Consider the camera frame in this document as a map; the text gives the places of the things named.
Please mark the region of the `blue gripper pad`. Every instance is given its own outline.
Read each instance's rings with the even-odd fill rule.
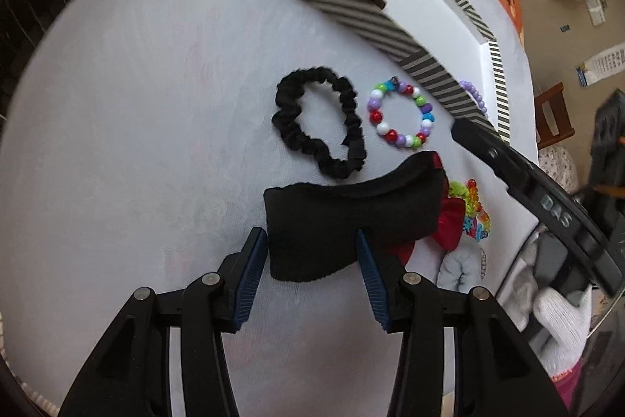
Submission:
[[[355,251],[362,272],[362,278],[364,279],[364,285],[369,294],[369,302],[371,304],[371,310],[373,310],[373,316],[380,322],[382,329],[388,332],[391,327],[391,315],[389,313],[386,286],[384,285],[382,275],[380,275],[373,253],[362,230],[358,230],[356,233]]]
[[[236,289],[236,300],[232,322],[238,331],[249,319],[258,285],[261,282],[268,248],[267,233],[261,230],[249,255],[248,263],[243,269],[241,281]]]

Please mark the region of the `black scrunchie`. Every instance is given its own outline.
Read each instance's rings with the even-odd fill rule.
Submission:
[[[302,113],[298,99],[304,95],[304,84],[306,82],[323,84],[326,81],[332,84],[333,90],[340,93],[341,109],[345,114],[347,136],[343,140],[343,145],[348,148],[348,158],[345,161],[332,158],[325,142],[310,138],[296,122],[296,118]],[[280,138],[289,149],[301,150],[304,154],[313,155],[323,175],[329,175],[335,179],[347,179],[354,170],[359,171],[363,168],[364,159],[367,158],[361,119],[355,113],[356,96],[347,77],[339,78],[329,68],[296,70],[286,75],[277,84],[276,105],[280,110],[274,114],[271,122],[280,131]]]

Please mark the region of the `brown wooden chair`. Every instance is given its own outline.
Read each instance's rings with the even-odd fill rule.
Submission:
[[[554,85],[548,91],[543,92],[539,96],[534,98],[534,110],[536,111],[536,131],[540,137],[538,142],[538,149],[544,149],[554,143],[562,142],[562,140],[572,137],[575,134],[573,126],[571,126],[571,119],[569,119],[569,112],[566,110],[566,103],[564,102],[564,85],[562,82]],[[545,117],[545,111],[543,105],[549,104],[553,118],[555,120],[555,126],[557,127],[557,133],[554,134],[547,124],[547,118]]]

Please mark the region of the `brown floor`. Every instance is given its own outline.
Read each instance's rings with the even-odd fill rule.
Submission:
[[[575,69],[601,50],[625,41],[625,0],[606,1],[606,22],[593,27],[584,0],[521,0],[536,94],[563,82],[575,136],[560,145],[571,151],[581,182],[585,182],[590,164],[595,110],[616,88],[625,90],[625,73],[582,88]],[[571,30],[561,32],[564,25]]]

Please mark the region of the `metal screw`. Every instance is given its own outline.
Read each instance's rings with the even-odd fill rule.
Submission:
[[[483,286],[476,286],[473,289],[473,296],[479,301],[485,301],[491,296],[491,293]]]
[[[147,286],[142,286],[134,291],[132,296],[138,301],[145,301],[150,296],[151,290]]]
[[[202,283],[206,286],[213,286],[217,285],[217,283],[220,282],[220,279],[220,276],[216,272],[209,272],[208,274],[202,276]]]
[[[421,276],[416,272],[407,272],[404,274],[404,281],[408,285],[418,285],[421,282]]]

